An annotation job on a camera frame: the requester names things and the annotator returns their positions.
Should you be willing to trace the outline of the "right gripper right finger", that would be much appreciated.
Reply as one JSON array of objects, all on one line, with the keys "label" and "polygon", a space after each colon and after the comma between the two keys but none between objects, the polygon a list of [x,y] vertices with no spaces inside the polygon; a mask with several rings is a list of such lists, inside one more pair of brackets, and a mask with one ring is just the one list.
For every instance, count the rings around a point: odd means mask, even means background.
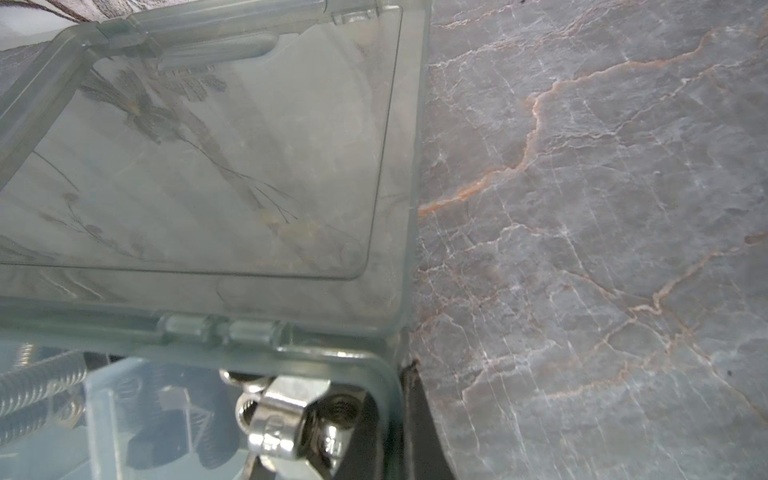
[{"label": "right gripper right finger", "polygon": [[454,480],[419,373],[412,361],[401,372],[404,394],[403,469],[406,479]]}]

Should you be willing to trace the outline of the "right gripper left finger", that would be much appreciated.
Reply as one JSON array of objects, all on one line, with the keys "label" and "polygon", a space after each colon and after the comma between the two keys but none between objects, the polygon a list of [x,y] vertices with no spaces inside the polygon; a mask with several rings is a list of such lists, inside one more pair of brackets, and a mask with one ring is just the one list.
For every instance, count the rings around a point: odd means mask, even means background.
[{"label": "right gripper left finger", "polygon": [[337,448],[342,453],[334,479],[378,479],[381,471],[379,409],[362,390],[338,394],[332,400]]}]

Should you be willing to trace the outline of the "green compartment organizer box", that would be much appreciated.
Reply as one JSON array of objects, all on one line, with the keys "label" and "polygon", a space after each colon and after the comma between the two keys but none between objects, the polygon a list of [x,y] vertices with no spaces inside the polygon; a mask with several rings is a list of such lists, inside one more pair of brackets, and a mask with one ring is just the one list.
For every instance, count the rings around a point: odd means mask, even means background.
[{"label": "green compartment organizer box", "polygon": [[1,373],[85,354],[5,479],[243,479],[220,370],[328,379],[406,479],[428,1],[5,1]]}]

